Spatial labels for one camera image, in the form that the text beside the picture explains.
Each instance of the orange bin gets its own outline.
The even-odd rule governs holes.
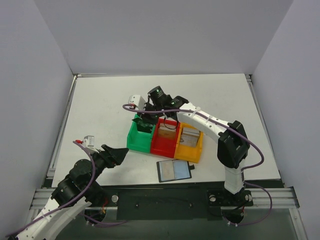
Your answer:
[[[183,131],[183,128],[196,129],[187,123],[180,122],[179,134],[178,134],[178,138],[177,138],[177,142],[176,142],[174,158],[186,160],[186,161],[193,162],[193,163],[197,164],[200,160],[201,153],[202,153],[202,143],[203,143],[203,139],[204,139],[204,133],[202,131],[200,132],[200,137],[199,137],[198,142],[195,147],[181,145],[180,138],[181,138],[181,133]]]

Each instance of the purple cable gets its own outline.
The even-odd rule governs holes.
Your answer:
[[[53,214],[53,213],[55,213],[56,211],[59,211],[59,210],[65,208],[65,207],[69,206],[70,204],[74,203],[75,201],[77,201],[79,198],[82,197],[82,195],[88,190],[88,188],[90,187],[90,185],[93,183],[93,181],[94,181],[94,179],[95,179],[95,175],[96,175],[96,166],[95,166],[94,159],[92,158],[90,152],[89,152],[86,148],[84,148],[81,144],[77,143],[76,141],[73,141],[73,143],[74,143],[75,145],[77,145],[78,147],[80,147],[80,148],[89,156],[89,158],[90,158],[90,160],[91,160],[91,163],[92,163],[92,176],[91,176],[91,179],[90,179],[88,185],[83,189],[82,192],[80,192],[75,198],[73,198],[72,200],[70,200],[70,201],[67,202],[66,204],[63,204],[63,205],[59,206],[58,208],[56,208],[56,209],[54,209],[54,210],[52,210],[52,211],[47,212],[47,213],[44,214],[43,216],[40,216],[40,217],[36,218],[35,220],[33,220],[32,222],[28,223],[27,225],[19,228],[17,231],[14,231],[14,232],[6,235],[6,236],[5,236],[6,238],[8,238],[8,237],[10,237],[10,236],[13,236],[13,235],[19,234],[20,232],[22,232],[23,230],[25,230],[26,228],[28,228],[28,227],[31,226],[32,224],[38,222],[38,221],[41,220],[42,218],[44,218],[44,217],[46,217],[46,216],[48,216],[48,215],[50,215],[50,214]]]
[[[266,194],[268,194],[269,199],[270,199],[270,208],[269,208],[267,214],[266,214],[264,217],[262,217],[262,218],[260,218],[260,219],[258,219],[258,220],[252,221],[252,222],[245,222],[245,223],[235,224],[235,223],[233,223],[233,222],[230,222],[225,216],[223,216],[223,218],[224,218],[226,221],[228,221],[228,223],[230,223],[230,224],[233,225],[233,226],[241,227],[241,226],[248,226],[248,225],[253,225],[253,224],[260,223],[260,222],[262,222],[263,220],[265,220],[265,219],[270,215],[271,210],[272,210],[273,203],[272,203],[271,195],[270,195],[270,193],[269,193],[264,187],[259,186],[259,185],[256,185],[256,184],[248,183],[248,182],[246,182],[246,181],[244,182],[244,184],[247,185],[247,186],[254,187],[254,188],[259,188],[259,189],[262,189],[263,191],[265,191]]]
[[[127,110],[127,111],[130,111],[130,112],[134,112],[134,113],[139,113],[139,114],[164,114],[164,113],[177,113],[177,112],[184,112],[184,113],[194,113],[194,111],[192,110],[186,110],[186,109],[168,109],[168,110],[161,110],[161,111],[143,111],[143,110],[135,110],[133,109],[132,107],[135,107],[135,105],[133,104],[124,104],[122,106],[123,109]],[[204,114],[200,113],[200,112],[195,112],[196,115],[199,115],[200,117],[204,118],[204,119],[208,119],[210,122],[216,124],[216,125],[219,125],[227,130],[229,130],[230,132],[234,133],[235,135],[237,135],[238,137],[240,137],[241,139],[243,139],[244,141],[246,141],[247,143],[249,143],[261,156],[261,161],[256,163],[256,164],[253,164],[253,165],[250,165],[250,166],[245,166],[243,168],[241,168],[241,171],[245,170],[245,169],[252,169],[252,168],[255,168],[255,167],[258,167],[260,166],[261,164],[264,163],[265,161],[265,156],[264,154],[262,153],[262,151],[257,147],[257,145],[255,145],[252,141],[250,141],[248,138],[246,138],[245,136],[241,135],[240,133],[238,133],[236,130],[232,129],[231,127],[229,126],[226,126],[216,120],[213,120],[211,118],[208,118],[206,117]],[[244,182],[245,185],[247,186],[250,186],[250,187],[255,187],[255,188],[260,188],[262,189],[263,191],[266,192],[266,194],[268,194],[269,198],[270,198],[270,208],[269,208],[269,211],[268,213],[261,219],[259,220],[256,220],[256,221],[253,221],[253,222],[248,222],[248,223],[243,223],[243,224],[238,224],[238,226],[247,226],[247,225],[252,225],[252,224],[257,224],[259,222],[261,222],[262,220],[264,220],[266,217],[269,216],[271,210],[272,210],[272,198],[271,198],[271,195],[270,193],[265,189],[263,188],[262,186],[259,186],[259,185],[255,185],[255,184],[252,184],[252,183],[248,183],[248,182]]]
[[[88,215],[85,215],[83,213],[79,213],[78,215],[80,216],[83,216],[89,220],[91,220],[92,222],[98,224],[98,225],[95,225],[95,227],[98,227],[98,228],[107,228],[107,227],[114,227],[114,226],[118,226],[118,225],[121,225],[121,224],[125,224],[127,221],[120,221],[120,222],[102,222],[102,221],[97,221],[95,220],[94,218],[88,216]]]

